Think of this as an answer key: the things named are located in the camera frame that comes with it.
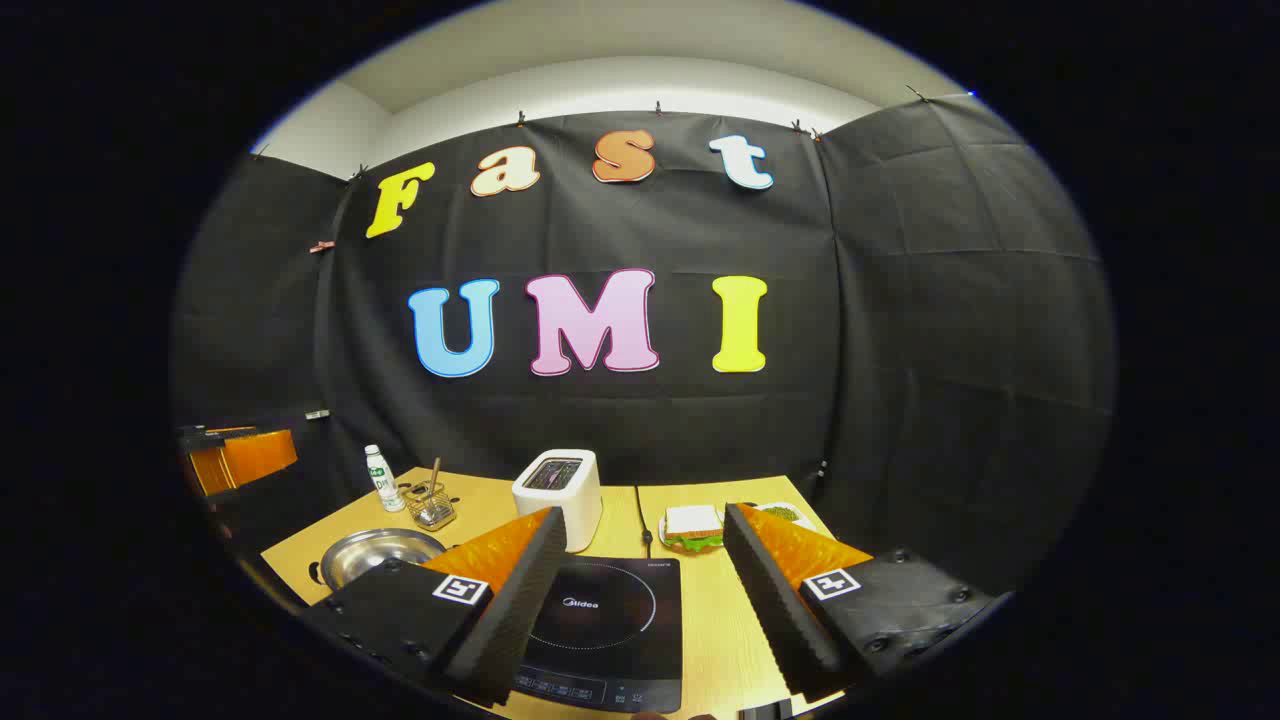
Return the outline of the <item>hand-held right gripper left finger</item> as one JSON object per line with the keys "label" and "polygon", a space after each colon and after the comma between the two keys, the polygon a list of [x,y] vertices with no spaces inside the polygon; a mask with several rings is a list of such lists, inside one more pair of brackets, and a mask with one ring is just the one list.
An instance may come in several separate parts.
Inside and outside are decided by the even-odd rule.
{"label": "hand-held right gripper left finger", "polygon": [[300,619],[410,685],[504,705],[564,550],[564,515],[545,507],[425,564],[388,559]]}

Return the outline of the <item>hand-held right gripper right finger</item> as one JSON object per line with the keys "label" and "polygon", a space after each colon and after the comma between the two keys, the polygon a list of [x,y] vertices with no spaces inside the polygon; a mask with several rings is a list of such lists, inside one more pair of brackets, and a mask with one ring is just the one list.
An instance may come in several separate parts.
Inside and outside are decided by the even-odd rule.
{"label": "hand-held right gripper right finger", "polygon": [[913,550],[872,556],[746,503],[724,547],[787,688],[858,694],[936,660],[1001,606]]}

